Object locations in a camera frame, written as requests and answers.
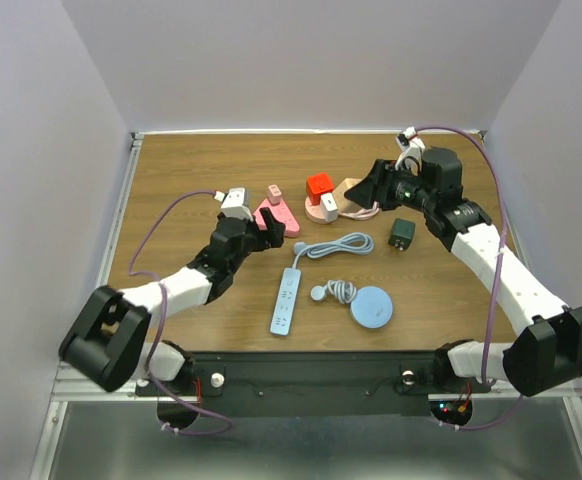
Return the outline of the pink triangular socket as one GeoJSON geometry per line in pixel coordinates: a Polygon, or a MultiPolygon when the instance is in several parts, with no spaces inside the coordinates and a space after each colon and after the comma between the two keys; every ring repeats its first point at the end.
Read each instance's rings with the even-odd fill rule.
{"type": "Polygon", "coordinates": [[[285,237],[297,238],[300,235],[300,225],[282,197],[280,197],[279,201],[275,204],[272,204],[268,198],[265,198],[254,210],[254,219],[259,229],[264,231],[267,227],[260,213],[261,208],[269,208],[274,218],[285,225],[285,237]]]}

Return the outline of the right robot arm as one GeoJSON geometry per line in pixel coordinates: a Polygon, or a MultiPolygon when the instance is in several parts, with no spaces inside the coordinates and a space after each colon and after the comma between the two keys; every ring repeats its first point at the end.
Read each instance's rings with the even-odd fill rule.
{"type": "Polygon", "coordinates": [[[462,164],[454,151],[425,151],[418,172],[378,159],[344,196],[363,208],[421,212],[429,232],[496,295],[512,325],[512,343],[442,347],[442,359],[431,366],[437,387],[453,390],[466,378],[485,377],[532,397],[582,377],[582,306],[571,308],[552,294],[501,242],[486,212],[464,197],[462,164]]]}

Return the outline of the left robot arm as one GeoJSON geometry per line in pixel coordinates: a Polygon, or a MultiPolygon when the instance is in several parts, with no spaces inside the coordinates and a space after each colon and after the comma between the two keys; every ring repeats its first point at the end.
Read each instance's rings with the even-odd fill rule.
{"type": "Polygon", "coordinates": [[[279,248],[285,224],[268,208],[259,210],[266,228],[254,220],[218,216],[209,244],[176,273],[145,285],[116,290],[95,289],[59,347],[59,357],[106,392],[126,382],[155,378],[170,393],[186,392],[194,371],[176,346],[146,341],[153,322],[188,308],[206,305],[233,284],[245,259],[254,252],[279,248]]]}

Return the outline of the small pink charger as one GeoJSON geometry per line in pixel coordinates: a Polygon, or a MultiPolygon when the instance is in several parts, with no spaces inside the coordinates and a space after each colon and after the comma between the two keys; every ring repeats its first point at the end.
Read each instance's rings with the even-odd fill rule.
{"type": "Polygon", "coordinates": [[[270,205],[279,205],[282,202],[282,191],[276,184],[267,187],[267,200],[270,205]]]}

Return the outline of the white charger adapter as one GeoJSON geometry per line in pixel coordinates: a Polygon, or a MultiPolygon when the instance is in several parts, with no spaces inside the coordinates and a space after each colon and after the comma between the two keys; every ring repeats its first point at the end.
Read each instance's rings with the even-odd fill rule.
{"type": "Polygon", "coordinates": [[[326,223],[332,223],[339,217],[337,202],[331,192],[323,193],[320,196],[320,212],[326,223]]]}

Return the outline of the red cube socket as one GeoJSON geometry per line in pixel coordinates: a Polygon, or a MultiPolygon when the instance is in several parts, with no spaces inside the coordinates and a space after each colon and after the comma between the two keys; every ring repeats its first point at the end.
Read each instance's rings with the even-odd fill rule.
{"type": "Polygon", "coordinates": [[[306,178],[306,194],[313,204],[317,204],[323,194],[331,193],[333,189],[333,183],[326,172],[306,178]]]}

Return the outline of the dark green charger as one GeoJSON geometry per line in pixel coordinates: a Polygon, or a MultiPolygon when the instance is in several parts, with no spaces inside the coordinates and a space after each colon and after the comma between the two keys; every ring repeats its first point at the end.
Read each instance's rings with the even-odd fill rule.
{"type": "Polygon", "coordinates": [[[414,222],[396,218],[392,224],[388,244],[400,251],[404,251],[411,245],[416,225],[414,222]]]}

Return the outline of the blue power strip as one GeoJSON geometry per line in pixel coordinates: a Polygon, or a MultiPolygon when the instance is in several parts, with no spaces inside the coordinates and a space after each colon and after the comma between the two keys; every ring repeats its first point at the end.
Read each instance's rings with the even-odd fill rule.
{"type": "MultiPolygon", "coordinates": [[[[294,245],[295,258],[292,266],[285,268],[282,274],[280,288],[277,294],[270,333],[277,336],[287,336],[293,319],[296,300],[301,283],[301,271],[298,263],[301,258],[321,259],[331,254],[349,253],[354,255],[368,255],[374,249],[374,241],[370,235],[354,232],[339,239],[315,244],[298,242],[294,245]]],[[[328,280],[324,285],[311,289],[310,297],[316,302],[325,300],[332,295],[343,305],[351,304],[357,296],[357,288],[345,280],[328,280]]]]}

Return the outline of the blue round socket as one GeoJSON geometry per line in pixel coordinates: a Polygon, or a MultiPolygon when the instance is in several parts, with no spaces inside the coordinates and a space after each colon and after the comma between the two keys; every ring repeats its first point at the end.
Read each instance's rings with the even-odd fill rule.
{"type": "Polygon", "coordinates": [[[337,302],[347,306],[352,320],[368,330],[383,328],[393,317],[390,296],[376,286],[358,289],[349,281],[329,280],[324,285],[314,286],[310,292],[315,302],[322,302],[328,296],[333,296],[337,302]]]}

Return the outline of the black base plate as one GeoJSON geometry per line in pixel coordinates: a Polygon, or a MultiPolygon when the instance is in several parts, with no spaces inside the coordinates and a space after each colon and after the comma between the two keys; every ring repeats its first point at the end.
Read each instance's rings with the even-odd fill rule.
{"type": "Polygon", "coordinates": [[[454,376],[432,350],[194,352],[170,390],[230,418],[427,416],[429,398],[456,398],[475,380],[454,376]]]}

